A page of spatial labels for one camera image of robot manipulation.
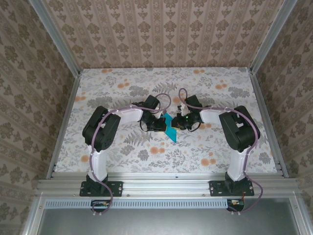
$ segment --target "blue cloth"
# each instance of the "blue cloth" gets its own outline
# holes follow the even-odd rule
[[[169,114],[164,114],[161,118],[165,118],[165,123],[167,125],[165,134],[176,143],[176,129],[172,128],[171,122],[173,118]]]

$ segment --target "table surface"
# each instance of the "table surface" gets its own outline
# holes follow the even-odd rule
[[[247,68],[140,68],[88,69],[71,111],[57,172],[89,170],[89,152],[82,130],[98,106],[108,109],[144,101],[148,95],[167,93],[172,98],[168,113],[174,117],[180,105],[179,88],[196,94],[205,105],[235,108],[244,105],[258,125],[261,138],[249,157],[248,172],[276,172],[261,114]],[[168,104],[160,96],[161,106]],[[222,127],[202,124],[195,132],[178,131],[177,142],[164,133],[143,132],[138,122],[119,126],[107,150],[108,172],[216,173],[225,172],[230,161]]]

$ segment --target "black clamp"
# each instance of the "black clamp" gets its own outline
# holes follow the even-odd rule
[[[133,105],[136,105],[138,107],[144,107],[148,109],[156,109],[157,106],[160,106],[160,101],[155,98],[154,96],[150,95],[148,98],[145,100],[145,102],[138,102],[138,103],[132,103]],[[141,122],[145,123],[147,125],[147,130],[146,131],[161,131],[165,132],[167,125],[165,123],[165,118],[156,118],[150,111],[148,110],[142,110],[142,116],[140,119],[140,127],[141,127]]]
[[[112,191],[114,197],[121,197],[123,193],[122,181],[108,181],[108,176],[102,181]],[[110,197],[110,192],[100,183],[86,176],[86,181],[83,181],[80,186],[79,195],[81,197]]]
[[[185,102],[191,106],[202,107],[196,95],[192,95],[186,98]],[[200,116],[201,109],[195,109],[188,106],[188,110],[190,111],[190,113],[186,114],[185,116],[182,116],[181,113],[177,113],[177,116],[173,118],[171,123],[171,126],[173,128],[176,128],[178,130],[187,129],[188,131],[195,131],[200,127],[201,123],[203,123]],[[196,129],[192,130],[193,124],[197,122],[199,123],[199,126]]]

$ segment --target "patterned wallpaper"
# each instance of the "patterned wallpaper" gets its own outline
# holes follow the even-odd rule
[[[45,178],[73,77],[27,0],[0,1],[0,234],[18,234]]]
[[[299,0],[257,73],[291,177],[313,219],[313,1]]]
[[[283,0],[43,0],[81,69],[250,67]]]

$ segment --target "purple cable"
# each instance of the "purple cable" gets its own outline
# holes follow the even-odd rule
[[[167,110],[167,109],[171,106],[171,104],[172,104],[171,97],[170,97],[168,94],[166,94],[166,93],[160,93],[160,94],[156,95],[156,98],[157,98],[158,96],[160,96],[160,95],[165,95],[165,96],[167,96],[167,97],[170,99],[169,104],[168,104],[165,108],[163,108],[163,109],[149,109],[149,108],[144,108],[144,107],[138,107],[138,106],[135,106],[135,105],[134,105],[134,107],[135,107],[136,109],[148,110],[148,111],[158,111],[158,112]],[[96,130],[95,130],[95,132],[94,132],[94,134],[93,134],[93,137],[92,137],[92,141],[91,141],[91,154],[90,154],[90,157],[89,157],[90,170],[91,170],[91,173],[92,173],[92,176],[94,177],[94,179],[95,179],[99,184],[103,185],[103,186],[109,191],[110,197],[111,197],[108,207],[105,208],[104,211],[102,211],[102,213],[107,212],[108,209],[110,208],[110,206],[112,205],[112,202],[113,202],[113,193],[112,193],[111,189],[110,189],[105,183],[101,182],[101,181],[95,176],[95,174],[94,174],[94,172],[93,172],[92,156],[93,156],[93,153],[94,153],[94,151],[95,151],[95,149],[94,149],[94,141],[95,141],[95,139],[96,139],[96,135],[97,135],[97,133],[98,133],[98,131],[99,131],[101,125],[103,124],[104,120],[105,120],[111,113],[117,112],[117,111],[119,111],[119,110],[127,110],[127,109],[132,109],[132,108],[133,108],[133,106],[132,106],[132,105],[129,105],[129,106],[127,106],[127,107],[122,107],[122,108],[119,108],[119,109],[114,109],[114,110],[108,111],[108,113],[105,114],[104,117],[103,117],[103,118],[101,119],[101,121],[99,122],[99,124],[98,124],[98,126],[97,126],[97,128],[96,128]],[[92,212],[94,212],[95,214],[96,214],[97,212],[94,211],[94,206],[95,206],[96,204],[100,204],[100,203],[103,203],[103,202],[98,202],[98,203],[95,203],[95,204],[92,205]]]
[[[247,212],[247,211],[251,210],[251,209],[261,200],[261,197],[262,197],[262,195],[263,195],[263,188],[262,188],[262,186],[261,186],[258,182],[252,180],[252,179],[247,175],[247,173],[246,173],[246,167],[247,167],[247,163],[248,163],[249,153],[250,153],[251,150],[257,145],[257,142],[258,142],[258,132],[257,132],[257,130],[256,130],[256,127],[254,126],[254,124],[252,123],[252,121],[251,121],[246,115],[244,115],[244,114],[242,114],[242,113],[240,113],[240,112],[238,112],[237,110],[234,110],[234,109],[230,109],[230,108],[218,108],[218,107],[196,107],[196,106],[189,105],[189,104],[187,104],[187,103],[181,98],[181,96],[180,96],[180,92],[181,92],[181,91],[185,91],[185,93],[186,93],[186,98],[188,97],[188,92],[187,92],[187,90],[186,90],[185,88],[180,88],[179,93],[178,93],[179,99],[180,99],[181,102],[182,102],[183,104],[185,104],[186,106],[188,106],[188,107],[190,107],[190,108],[194,108],[194,109],[218,110],[218,111],[230,111],[230,112],[234,112],[234,113],[236,113],[236,114],[242,116],[242,117],[250,124],[250,126],[252,127],[252,129],[253,129],[253,131],[254,131],[254,135],[255,135],[255,141],[254,141],[253,145],[252,145],[252,146],[247,150],[247,152],[246,152],[246,157],[245,157],[244,170],[243,170],[243,172],[244,172],[244,175],[247,177],[248,180],[250,180],[251,182],[255,183],[255,184],[260,188],[261,192],[260,192],[260,195],[259,195],[258,199],[257,199],[248,209],[245,209],[245,210],[241,211],[240,213],[244,213],[244,212]]]

